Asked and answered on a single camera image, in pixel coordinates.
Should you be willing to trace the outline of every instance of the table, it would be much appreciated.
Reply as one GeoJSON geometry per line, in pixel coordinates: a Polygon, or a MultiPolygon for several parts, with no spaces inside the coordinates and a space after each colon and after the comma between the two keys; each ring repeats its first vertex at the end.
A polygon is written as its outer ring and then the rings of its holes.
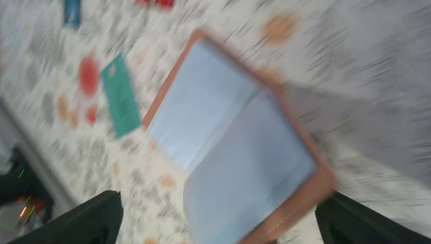
{"type": "MultiPolygon", "coordinates": [[[[101,87],[96,123],[86,122],[76,110],[79,63],[92,53],[102,68],[122,51],[143,116],[201,25],[285,87],[340,192],[431,237],[426,1],[176,0],[171,12],[133,2],[83,1],[78,30],[63,26],[59,0],[0,6],[0,96],[77,202],[121,191],[118,243],[190,243],[187,174],[142,129],[114,138],[101,87]]],[[[313,213],[280,243],[322,243],[313,213]]]]}

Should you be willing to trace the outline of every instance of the tabletop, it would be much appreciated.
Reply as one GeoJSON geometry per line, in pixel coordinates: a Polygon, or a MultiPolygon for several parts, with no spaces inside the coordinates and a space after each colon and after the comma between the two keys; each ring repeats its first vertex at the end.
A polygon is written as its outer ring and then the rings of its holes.
{"type": "MultiPolygon", "coordinates": [[[[96,122],[79,109],[78,68],[126,58],[143,116],[192,31],[206,26],[241,61],[285,89],[334,168],[338,190],[431,237],[431,5],[403,0],[82,1],[79,29],[63,1],[0,2],[0,96],[69,194],[121,191],[117,243],[190,243],[186,174],[139,128],[115,138],[99,85],[96,122]]],[[[313,213],[280,243],[322,243],[313,213]]]]}

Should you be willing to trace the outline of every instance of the gray leaf pattern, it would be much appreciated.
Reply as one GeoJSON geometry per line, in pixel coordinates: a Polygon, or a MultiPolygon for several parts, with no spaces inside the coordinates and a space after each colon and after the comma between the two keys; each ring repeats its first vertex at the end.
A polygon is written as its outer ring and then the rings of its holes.
{"type": "MultiPolygon", "coordinates": [[[[431,237],[424,210],[431,205],[426,1],[176,0],[162,12],[133,0],[94,0],[83,1],[78,29],[57,23],[59,0],[0,4],[0,97],[80,200],[121,191],[118,243],[191,243],[180,207],[183,177],[166,167],[162,150],[145,147],[150,138],[142,130],[116,138],[104,95],[94,98],[94,126],[85,123],[74,94],[80,60],[92,53],[102,69],[122,51],[144,115],[200,25],[246,65],[281,70],[290,81],[286,97],[339,176],[339,191],[431,237]],[[270,46],[262,38],[265,23],[284,12],[298,17],[294,35],[270,46]],[[74,130],[58,117],[61,94],[69,99],[68,112],[77,111],[74,130]],[[164,181],[166,175],[172,178],[164,181]]],[[[304,221],[279,243],[321,244],[318,229],[308,227],[315,220],[304,221]]]]}

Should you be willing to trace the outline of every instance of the brown book cover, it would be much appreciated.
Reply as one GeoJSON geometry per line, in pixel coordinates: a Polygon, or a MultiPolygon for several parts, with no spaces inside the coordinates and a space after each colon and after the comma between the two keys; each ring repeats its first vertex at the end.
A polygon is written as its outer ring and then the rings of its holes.
{"type": "Polygon", "coordinates": [[[154,99],[144,119],[142,120],[142,125],[145,129],[149,127],[154,115],[159,109],[160,104],[162,103],[166,93],[169,90],[169,87],[178,73],[179,68],[189,54],[192,46],[202,38],[217,47],[221,53],[227,55],[234,62],[238,63],[244,70],[253,74],[259,82],[271,89],[271,91],[277,97],[282,109],[284,110],[286,118],[290,121],[298,135],[303,140],[304,144],[307,146],[309,152],[316,160],[316,172],[285,203],[277,208],[265,221],[263,221],[241,241],[241,244],[271,243],[283,235],[298,220],[300,220],[310,210],[312,210],[314,206],[325,200],[327,197],[331,196],[336,187],[336,180],[332,170],[329,168],[328,163],[319,152],[317,145],[312,140],[309,133],[296,120],[294,114],[290,112],[287,103],[282,96],[282,90],[280,90],[279,86],[276,86],[270,82],[266,82],[264,78],[258,76],[255,72],[240,62],[234,55],[232,55],[232,52],[229,52],[226,48],[218,44],[217,41],[210,37],[208,33],[202,29],[197,29],[191,35],[186,48],[182,52],[172,71],[169,73],[168,77],[160,88],[159,93],[154,99]]]}

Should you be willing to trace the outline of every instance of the green card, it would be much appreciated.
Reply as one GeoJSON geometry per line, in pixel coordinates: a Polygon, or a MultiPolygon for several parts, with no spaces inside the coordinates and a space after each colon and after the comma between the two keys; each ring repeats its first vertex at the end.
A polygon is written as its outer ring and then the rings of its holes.
{"type": "Polygon", "coordinates": [[[121,137],[140,127],[141,118],[138,106],[130,84],[129,72],[121,53],[102,70],[101,76],[116,136],[121,137]]]}

